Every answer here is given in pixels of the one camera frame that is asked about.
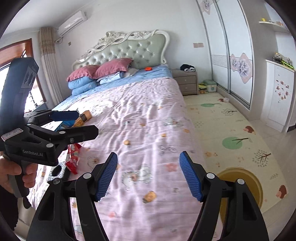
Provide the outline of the person's left hand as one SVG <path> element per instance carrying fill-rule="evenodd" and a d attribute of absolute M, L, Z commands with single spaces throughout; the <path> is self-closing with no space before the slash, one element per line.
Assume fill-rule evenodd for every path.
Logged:
<path fill-rule="evenodd" d="M 38 164 L 31 163 L 26 168 L 26 174 L 23 176 L 23 182 L 24 186 L 26 188 L 32 188 L 34 187 L 36 183 L 36 176 L 37 176 L 37 170 L 38 170 Z M 13 188 L 9 182 L 9 176 L 16 176 L 20 175 L 22 173 L 22 168 L 10 161 L 9 159 L 6 159 L 3 156 L 3 153 L 1 153 L 1 186 L 10 192 L 11 194 L 14 193 Z"/>

